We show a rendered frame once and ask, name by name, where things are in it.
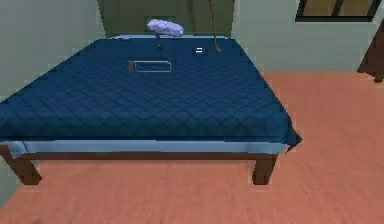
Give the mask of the blue quilted bed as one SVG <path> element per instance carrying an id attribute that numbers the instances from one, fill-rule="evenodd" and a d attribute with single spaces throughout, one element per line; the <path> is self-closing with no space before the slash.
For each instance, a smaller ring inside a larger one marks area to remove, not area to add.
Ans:
<path id="1" fill-rule="evenodd" d="M 38 160 L 251 160 L 269 182 L 300 142 L 288 112 L 233 39 L 100 39 L 0 102 L 0 156 L 36 185 Z M 169 61 L 137 73 L 129 61 Z"/>

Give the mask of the dark framed window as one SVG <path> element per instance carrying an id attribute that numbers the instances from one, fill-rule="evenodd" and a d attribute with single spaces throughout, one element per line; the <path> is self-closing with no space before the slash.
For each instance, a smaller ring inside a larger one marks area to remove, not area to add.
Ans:
<path id="1" fill-rule="evenodd" d="M 384 0 L 299 0 L 296 22 L 371 22 Z"/>

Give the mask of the dark brown wooden furniture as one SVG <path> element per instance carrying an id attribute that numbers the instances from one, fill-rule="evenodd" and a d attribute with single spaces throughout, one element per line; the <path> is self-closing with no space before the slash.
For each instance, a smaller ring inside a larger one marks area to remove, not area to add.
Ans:
<path id="1" fill-rule="evenodd" d="M 358 68 L 359 73 L 367 73 L 375 83 L 384 81 L 384 19 L 368 47 Z"/>

